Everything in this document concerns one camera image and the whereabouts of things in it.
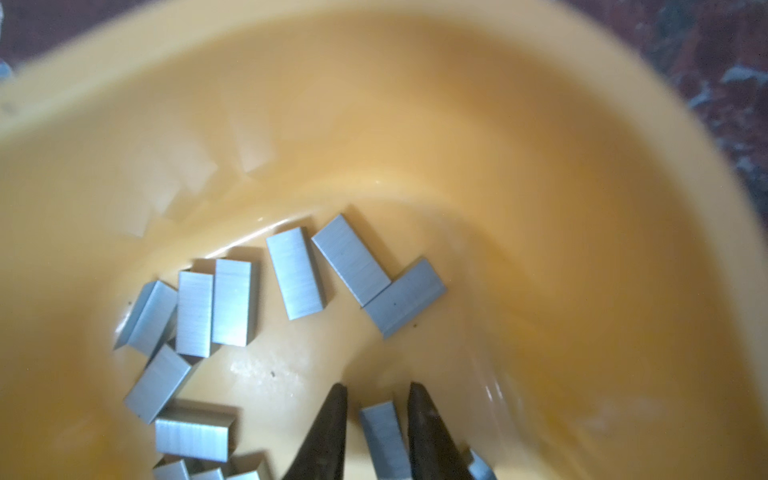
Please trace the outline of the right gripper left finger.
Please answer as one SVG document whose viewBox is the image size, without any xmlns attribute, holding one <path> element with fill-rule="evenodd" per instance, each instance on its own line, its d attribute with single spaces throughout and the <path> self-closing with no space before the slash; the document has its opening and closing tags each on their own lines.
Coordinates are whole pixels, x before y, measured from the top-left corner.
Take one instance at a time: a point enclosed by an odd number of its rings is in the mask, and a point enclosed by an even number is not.
<svg viewBox="0 0 768 480">
<path fill-rule="evenodd" d="M 348 389 L 330 388 L 284 480 L 342 480 L 346 450 Z"/>
</svg>

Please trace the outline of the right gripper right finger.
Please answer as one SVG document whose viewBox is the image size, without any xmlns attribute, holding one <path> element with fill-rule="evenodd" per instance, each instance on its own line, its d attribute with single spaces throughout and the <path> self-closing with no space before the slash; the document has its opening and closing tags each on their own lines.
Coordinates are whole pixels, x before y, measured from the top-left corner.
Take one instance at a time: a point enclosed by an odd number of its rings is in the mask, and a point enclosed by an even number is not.
<svg viewBox="0 0 768 480">
<path fill-rule="evenodd" d="M 421 383 L 410 384 L 407 419 L 413 479 L 472 479 L 437 407 Z"/>
</svg>

